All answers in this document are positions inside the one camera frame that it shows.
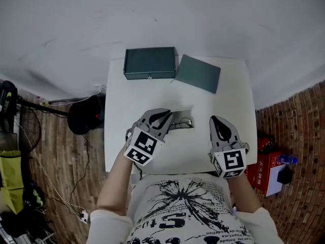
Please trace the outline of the round thin-framed black eyeglasses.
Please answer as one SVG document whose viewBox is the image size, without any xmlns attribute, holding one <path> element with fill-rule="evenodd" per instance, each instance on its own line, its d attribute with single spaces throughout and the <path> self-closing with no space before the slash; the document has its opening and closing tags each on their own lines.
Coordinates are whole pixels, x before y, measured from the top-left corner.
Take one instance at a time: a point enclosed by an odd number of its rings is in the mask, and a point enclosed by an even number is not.
<svg viewBox="0 0 325 244">
<path fill-rule="evenodd" d="M 180 130 L 180 129 L 192 129 L 194 128 L 193 121 L 187 117 L 180 119 L 179 121 L 172 122 L 169 130 Z"/>
</svg>

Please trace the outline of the black floor fan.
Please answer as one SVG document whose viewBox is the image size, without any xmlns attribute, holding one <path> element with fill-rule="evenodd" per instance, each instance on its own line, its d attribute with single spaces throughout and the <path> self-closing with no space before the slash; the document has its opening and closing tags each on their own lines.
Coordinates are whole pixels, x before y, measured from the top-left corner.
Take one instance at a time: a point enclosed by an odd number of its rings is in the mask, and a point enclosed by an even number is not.
<svg viewBox="0 0 325 244">
<path fill-rule="evenodd" d="M 42 132 L 37 111 L 66 119 L 72 133 L 85 135 L 103 126 L 104 108 L 105 97 L 99 95 L 73 102 L 68 111 L 55 110 L 49 105 L 38 105 L 17 97 L 14 130 L 13 133 L 0 131 L 0 150 L 17 150 L 26 155 L 36 148 Z"/>
</svg>

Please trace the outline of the person's left forearm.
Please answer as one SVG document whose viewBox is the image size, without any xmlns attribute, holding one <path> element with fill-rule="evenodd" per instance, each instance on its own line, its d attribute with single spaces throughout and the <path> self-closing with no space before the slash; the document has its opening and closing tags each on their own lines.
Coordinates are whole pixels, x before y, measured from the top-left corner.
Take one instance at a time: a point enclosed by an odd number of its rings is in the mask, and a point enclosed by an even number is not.
<svg viewBox="0 0 325 244">
<path fill-rule="evenodd" d="M 125 146 L 118 153 L 96 204 L 97 209 L 119 216 L 126 215 L 128 186 L 133 168 L 133 162 L 124 156 L 124 151 Z"/>
</svg>

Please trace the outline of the black and green machine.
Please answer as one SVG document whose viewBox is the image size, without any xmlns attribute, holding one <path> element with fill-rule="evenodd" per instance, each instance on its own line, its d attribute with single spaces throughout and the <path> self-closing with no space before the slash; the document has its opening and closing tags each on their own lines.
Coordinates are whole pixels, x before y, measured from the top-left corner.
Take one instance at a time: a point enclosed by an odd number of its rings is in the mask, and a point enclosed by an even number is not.
<svg viewBox="0 0 325 244">
<path fill-rule="evenodd" d="M 0 84 L 0 131 L 13 133 L 16 103 L 18 97 L 17 87 L 5 80 Z"/>
</svg>

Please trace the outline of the dark green box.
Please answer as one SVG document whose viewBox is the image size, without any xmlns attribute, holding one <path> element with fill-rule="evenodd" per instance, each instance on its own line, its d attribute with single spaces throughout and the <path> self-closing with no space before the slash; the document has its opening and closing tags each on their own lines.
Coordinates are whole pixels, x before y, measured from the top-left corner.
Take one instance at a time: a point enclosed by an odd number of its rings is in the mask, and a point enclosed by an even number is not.
<svg viewBox="0 0 325 244">
<path fill-rule="evenodd" d="M 173 79 L 176 76 L 174 47 L 127 49 L 123 73 L 128 80 Z"/>
</svg>

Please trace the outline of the person's right forearm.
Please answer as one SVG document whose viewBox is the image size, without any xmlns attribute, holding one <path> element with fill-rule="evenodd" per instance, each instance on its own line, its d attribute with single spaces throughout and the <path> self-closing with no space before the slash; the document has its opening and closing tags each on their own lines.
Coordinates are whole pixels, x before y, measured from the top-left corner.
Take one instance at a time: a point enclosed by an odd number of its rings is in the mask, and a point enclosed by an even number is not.
<svg viewBox="0 0 325 244">
<path fill-rule="evenodd" d="M 240 176 L 227 179 L 237 211 L 254 213 L 262 207 L 258 196 L 243 173 Z"/>
</svg>

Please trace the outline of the red box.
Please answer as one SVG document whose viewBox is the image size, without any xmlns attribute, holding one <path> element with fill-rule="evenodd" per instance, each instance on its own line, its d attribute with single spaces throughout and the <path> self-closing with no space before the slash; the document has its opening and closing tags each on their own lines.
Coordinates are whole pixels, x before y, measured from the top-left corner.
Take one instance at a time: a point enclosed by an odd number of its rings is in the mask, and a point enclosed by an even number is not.
<svg viewBox="0 0 325 244">
<path fill-rule="evenodd" d="M 271 168 L 282 165 L 278 162 L 278 157 L 281 154 L 283 154 L 281 151 L 257 154 L 257 163 L 248 165 L 245 170 L 245 174 L 252 187 L 262 191 L 264 197 L 268 187 Z"/>
</svg>

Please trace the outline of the green and black bag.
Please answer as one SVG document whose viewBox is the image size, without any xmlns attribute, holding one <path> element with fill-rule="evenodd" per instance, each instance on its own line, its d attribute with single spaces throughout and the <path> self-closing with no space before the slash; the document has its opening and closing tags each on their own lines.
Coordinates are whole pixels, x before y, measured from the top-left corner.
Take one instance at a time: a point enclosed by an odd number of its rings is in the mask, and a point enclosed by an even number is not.
<svg viewBox="0 0 325 244">
<path fill-rule="evenodd" d="M 45 205 L 45 196 L 39 187 L 32 188 L 30 203 L 33 208 L 40 208 Z"/>
</svg>

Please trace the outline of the small black box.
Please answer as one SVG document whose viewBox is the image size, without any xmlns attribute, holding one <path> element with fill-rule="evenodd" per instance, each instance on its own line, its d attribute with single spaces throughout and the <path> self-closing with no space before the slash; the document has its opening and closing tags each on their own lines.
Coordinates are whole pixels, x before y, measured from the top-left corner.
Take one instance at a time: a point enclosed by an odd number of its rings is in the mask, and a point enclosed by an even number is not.
<svg viewBox="0 0 325 244">
<path fill-rule="evenodd" d="M 289 184 L 293 179 L 293 174 L 293 171 L 288 166 L 285 166 L 282 170 L 278 172 L 277 182 L 283 185 Z"/>
</svg>

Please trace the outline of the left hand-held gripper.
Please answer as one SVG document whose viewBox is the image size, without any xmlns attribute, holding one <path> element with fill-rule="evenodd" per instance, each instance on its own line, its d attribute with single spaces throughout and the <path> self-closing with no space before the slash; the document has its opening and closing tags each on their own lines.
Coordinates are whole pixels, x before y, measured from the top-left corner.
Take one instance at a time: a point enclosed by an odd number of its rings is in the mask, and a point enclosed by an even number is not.
<svg viewBox="0 0 325 244">
<path fill-rule="evenodd" d="M 135 164 L 146 166 L 165 145 L 173 113 L 169 109 L 147 110 L 125 136 L 124 156 Z"/>
</svg>

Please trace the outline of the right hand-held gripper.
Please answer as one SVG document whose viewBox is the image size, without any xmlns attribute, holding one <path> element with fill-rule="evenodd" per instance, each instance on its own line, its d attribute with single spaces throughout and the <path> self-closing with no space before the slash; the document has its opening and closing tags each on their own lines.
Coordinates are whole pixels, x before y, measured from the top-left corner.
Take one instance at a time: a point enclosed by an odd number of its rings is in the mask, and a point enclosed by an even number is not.
<svg viewBox="0 0 325 244">
<path fill-rule="evenodd" d="M 228 120 L 211 116 L 209 124 L 213 146 L 209 157 L 216 176 L 228 179 L 241 175 L 247 167 L 249 145 L 241 142 L 236 127 Z"/>
</svg>

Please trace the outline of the dark green box lid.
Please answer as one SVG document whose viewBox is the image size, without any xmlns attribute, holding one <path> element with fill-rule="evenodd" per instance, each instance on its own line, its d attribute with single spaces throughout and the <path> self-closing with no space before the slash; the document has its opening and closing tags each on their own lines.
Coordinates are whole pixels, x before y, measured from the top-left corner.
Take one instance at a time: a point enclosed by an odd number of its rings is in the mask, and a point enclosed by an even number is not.
<svg viewBox="0 0 325 244">
<path fill-rule="evenodd" d="M 220 67 L 183 55 L 175 79 L 215 94 L 220 72 Z"/>
</svg>

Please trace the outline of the blue plastic bottle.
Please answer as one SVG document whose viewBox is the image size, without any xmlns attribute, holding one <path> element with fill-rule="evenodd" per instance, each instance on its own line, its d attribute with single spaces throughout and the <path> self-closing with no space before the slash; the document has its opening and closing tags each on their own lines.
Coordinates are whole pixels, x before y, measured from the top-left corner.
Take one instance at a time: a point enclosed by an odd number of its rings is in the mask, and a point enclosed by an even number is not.
<svg viewBox="0 0 325 244">
<path fill-rule="evenodd" d="M 278 162 L 286 165 L 294 165 L 298 163 L 298 158 L 291 155 L 280 155 Z"/>
</svg>

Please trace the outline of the white paper sheet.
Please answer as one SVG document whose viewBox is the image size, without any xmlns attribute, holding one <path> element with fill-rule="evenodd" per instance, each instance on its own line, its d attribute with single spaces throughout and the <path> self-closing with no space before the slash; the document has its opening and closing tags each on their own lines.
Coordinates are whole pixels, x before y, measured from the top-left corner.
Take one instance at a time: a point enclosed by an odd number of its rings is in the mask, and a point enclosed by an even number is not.
<svg viewBox="0 0 325 244">
<path fill-rule="evenodd" d="M 282 170 L 285 166 L 286 166 L 285 164 L 282 164 L 280 166 L 276 166 L 276 167 L 271 168 L 269 181 L 268 181 L 268 184 L 267 184 L 268 187 L 267 187 L 267 191 L 265 193 L 266 197 L 274 195 L 274 194 L 281 191 L 283 184 L 277 182 L 277 175 L 278 175 L 278 172 L 280 170 Z"/>
</svg>

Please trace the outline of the yellow-green cloth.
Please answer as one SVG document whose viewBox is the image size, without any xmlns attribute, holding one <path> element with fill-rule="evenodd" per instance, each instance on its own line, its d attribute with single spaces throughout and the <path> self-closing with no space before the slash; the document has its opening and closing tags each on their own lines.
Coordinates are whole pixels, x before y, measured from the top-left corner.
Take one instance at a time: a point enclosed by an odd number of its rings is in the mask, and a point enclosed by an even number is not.
<svg viewBox="0 0 325 244">
<path fill-rule="evenodd" d="M 23 208 L 24 184 L 21 172 L 21 152 L 0 150 L 0 187 L 4 203 L 14 213 Z"/>
</svg>

